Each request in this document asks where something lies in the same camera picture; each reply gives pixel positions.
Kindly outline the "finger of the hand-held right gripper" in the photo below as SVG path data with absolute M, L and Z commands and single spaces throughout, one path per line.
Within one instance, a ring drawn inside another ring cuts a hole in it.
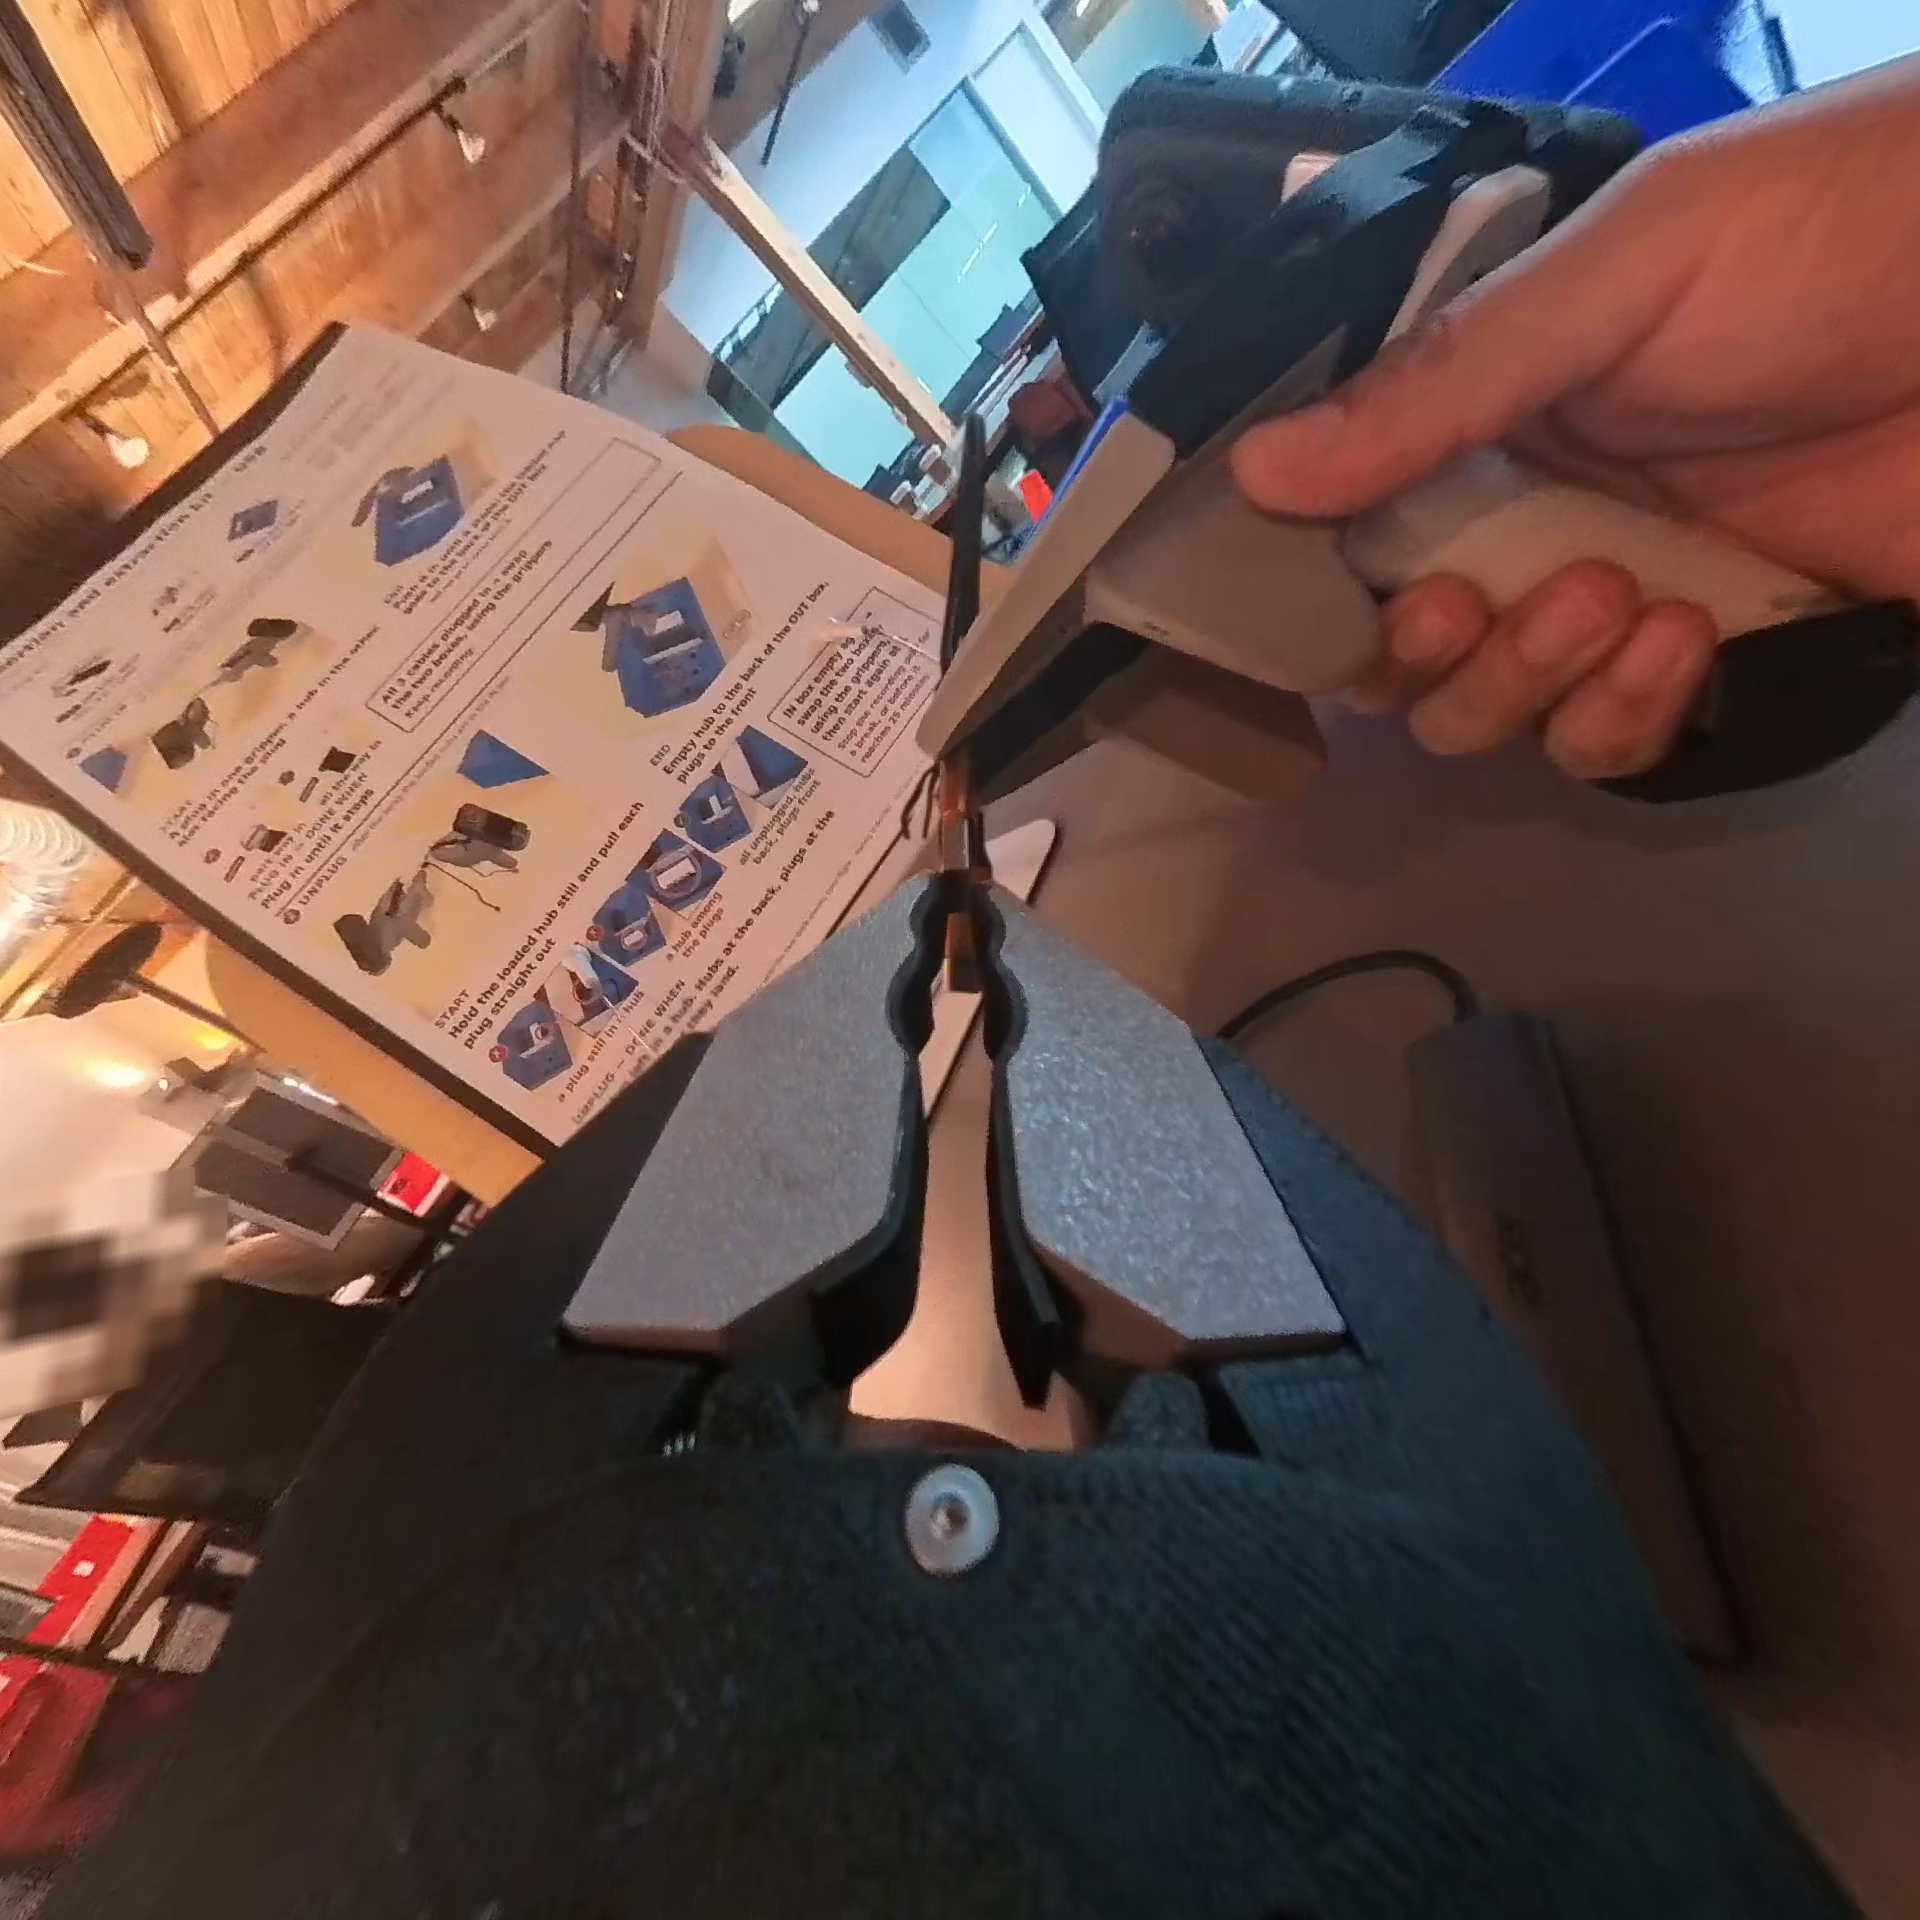
M 1377 641 L 1332 527 L 1259 514 L 1224 452 L 1179 462 L 1122 413 L 960 640 L 919 745 L 969 757 L 986 801 L 1095 745 L 1281 801 L 1325 761 L 1311 700 Z

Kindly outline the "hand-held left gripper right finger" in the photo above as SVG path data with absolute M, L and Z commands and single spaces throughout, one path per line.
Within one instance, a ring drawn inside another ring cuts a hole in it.
M 1188 1023 L 1002 888 L 987 935 L 986 1209 L 1021 1400 L 1339 1349 L 1346 1320 Z

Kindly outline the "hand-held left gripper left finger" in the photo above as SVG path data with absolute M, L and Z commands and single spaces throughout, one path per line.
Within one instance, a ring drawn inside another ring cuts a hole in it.
M 580 1344 L 848 1386 L 919 1292 L 931 933 L 904 879 L 738 1005 L 568 1302 Z

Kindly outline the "black cable orange plug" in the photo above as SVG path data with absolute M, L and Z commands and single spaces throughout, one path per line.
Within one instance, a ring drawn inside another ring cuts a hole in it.
M 940 668 L 949 677 L 981 606 L 981 549 L 987 501 L 987 431 L 977 413 L 963 417 L 955 487 L 949 512 L 949 581 Z M 932 757 L 904 807 L 904 834 L 931 841 L 940 879 L 940 961 L 951 993 L 987 989 L 993 864 L 977 777 L 968 750 Z

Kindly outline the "black usb hub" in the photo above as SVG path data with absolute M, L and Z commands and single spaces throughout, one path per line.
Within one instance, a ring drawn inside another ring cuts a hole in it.
M 1282 981 L 1217 1036 L 1239 1045 L 1364 976 L 1444 993 L 1447 1018 L 1408 1047 L 1434 1229 L 1591 1441 L 1688 1652 L 1740 1666 L 1746 1623 L 1552 1026 L 1490 1007 L 1434 953 L 1383 949 Z

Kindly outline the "person's right hand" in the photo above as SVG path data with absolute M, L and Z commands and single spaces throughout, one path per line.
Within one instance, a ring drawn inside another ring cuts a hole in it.
M 1916 56 L 1639 154 L 1544 242 L 1233 452 L 1261 512 L 1346 518 L 1511 442 L 1856 600 L 1917 588 Z M 1537 735 L 1575 780 L 1666 757 L 1716 631 L 1607 560 L 1497 613 L 1431 575 L 1346 689 L 1439 753 Z

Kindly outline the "blue plastic bin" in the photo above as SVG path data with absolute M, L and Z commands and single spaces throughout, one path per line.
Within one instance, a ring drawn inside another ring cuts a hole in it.
M 1645 143 L 1743 106 L 1733 5 L 1279 7 L 1332 74 L 1143 70 L 1099 137 L 1067 257 L 1122 327 L 1065 485 L 1122 413 L 1184 462 L 1305 407 L 1456 288 L 1525 252 Z

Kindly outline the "instruction sheet on wooden stand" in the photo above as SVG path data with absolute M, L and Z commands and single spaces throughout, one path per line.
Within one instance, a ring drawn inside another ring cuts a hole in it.
M 732 472 L 749 488 L 906 577 L 923 588 L 944 583 L 949 546 L 944 534 L 880 505 L 800 455 L 723 424 L 677 428 L 668 437 L 695 458 Z M 853 898 L 848 920 L 931 858 L 932 844 L 919 831 L 923 807 L 931 807 L 931 775 L 908 791 L 893 841 Z M 1034 841 L 1039 828 L 1008 830 L 1002 839 L 1002 848 L 1015 853 L 1015 878 L 1029 879 L 1021 900 L 1032 900 L 1039 892 L 1058 837 L 1055 822 L 1041 825 L 1047 828 L 1047 845 L 1032 856 L 1029 848 L 1015 844 L 1021 837 Z M 416 1069 L 360 1037 L 344 1015 L 331 1015 L 321 1005 L 319 989 L 288 988 L 211 926 L 196 935 L 196 945 L 215 1009 L 252 1036 L 250 1042 L 266 1064 L 288 1069 L 301 1082 L 341 1098 L 399 1146 L 423 1150 L 416 1159 L 440 1175 L 428 1191 L 432 1201 L 450 1201 L 450 1196 L 460 1191 L 482 1209 L 496 1206 L 539 1167 L 539 1146 L 529 1150 L 507 1137 L 456 1097 L 432 1088 Z M 935 993 L 932 1030 L 923 1055 L 928 1120 L 944 1102 L 953 1069 L 977 1032 L 977 1021 L 977 998 L 963 1004 L 949 998 L 944 989 Z

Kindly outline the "printed instruction sheet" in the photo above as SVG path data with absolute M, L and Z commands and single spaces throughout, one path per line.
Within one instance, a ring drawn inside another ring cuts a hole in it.
M 845 916 L 941 597 L 587 400 L 329 327 L 4 641 L 4 765 L 552 1152 Z

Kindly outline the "black floor lamp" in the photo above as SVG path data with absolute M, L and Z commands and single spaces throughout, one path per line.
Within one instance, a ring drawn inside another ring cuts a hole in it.
M 242 1048 L 258 1052 L 258 1042 L 227 1015 L 148 976 L 148 961 L 160 950 L 168 930 L 160 920 L 137 920 L 119 927 L 45 997 L 44 1012 L 61 1021 L 74 1021 L 113 1000 L 144 997 L 191 1021 L 204 1023 Z

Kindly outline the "red floor crate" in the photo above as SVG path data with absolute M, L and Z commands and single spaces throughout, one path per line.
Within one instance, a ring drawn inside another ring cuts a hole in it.
M 99 1730 L 116 1682 L 105 1631 L 153 1558 L 165 1525 L 97 1514 L 32 1592 L 50 1608 L 31 1628 L 4 1629 L 4 1796 L 64 1789 Z

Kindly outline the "pale wooden post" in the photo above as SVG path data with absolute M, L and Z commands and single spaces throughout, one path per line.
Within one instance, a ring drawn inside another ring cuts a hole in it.
M 706 132 L 668 120 L 660 128 L 656 154 L 673 177 L 697 193 L 773 273 L 776 286 L 797 301 L 808 322 L 842 351 L 853 372 L 889 404 L 919 442 L 938 448 L 953 442 L 959 428 L 947 409 L 833 282 L 802 242 L 781 225 L 763 197 Z

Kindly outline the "silver ceiling duct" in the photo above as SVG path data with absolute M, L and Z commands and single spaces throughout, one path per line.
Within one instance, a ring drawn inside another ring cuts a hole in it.
M 2 799 L 2 970 L 57 919 L 95 854 L 64 815 Z

